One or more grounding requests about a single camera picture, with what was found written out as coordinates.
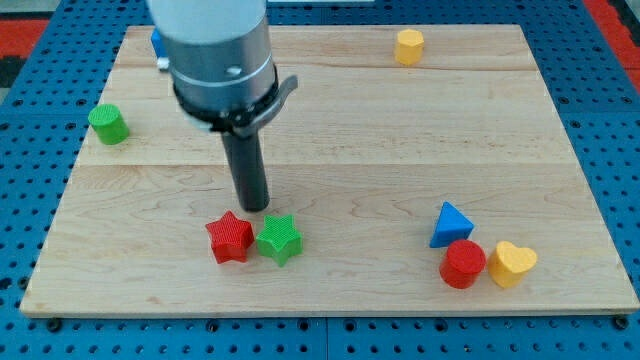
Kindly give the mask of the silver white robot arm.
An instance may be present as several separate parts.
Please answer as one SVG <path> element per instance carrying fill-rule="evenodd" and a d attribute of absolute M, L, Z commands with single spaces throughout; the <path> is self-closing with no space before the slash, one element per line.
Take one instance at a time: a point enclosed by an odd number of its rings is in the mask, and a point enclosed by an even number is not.
<path fill-rule="evenodd" d="M 282 107 L 264 0 L 149 0 L 173 90 L 200 128 L 268 122 Z"/>

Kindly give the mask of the blue block behind arm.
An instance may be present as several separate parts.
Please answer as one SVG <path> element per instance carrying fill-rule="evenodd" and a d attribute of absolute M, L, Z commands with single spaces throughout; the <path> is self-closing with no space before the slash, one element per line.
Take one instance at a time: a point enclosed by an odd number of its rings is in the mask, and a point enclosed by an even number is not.
<path fill-rule="evenodd" d="M 159 71 L 167 71 L 169 68 L 169 59 L 157 29 L 152 31 L 150 41 L 156 56 L 156 67 Z"/>

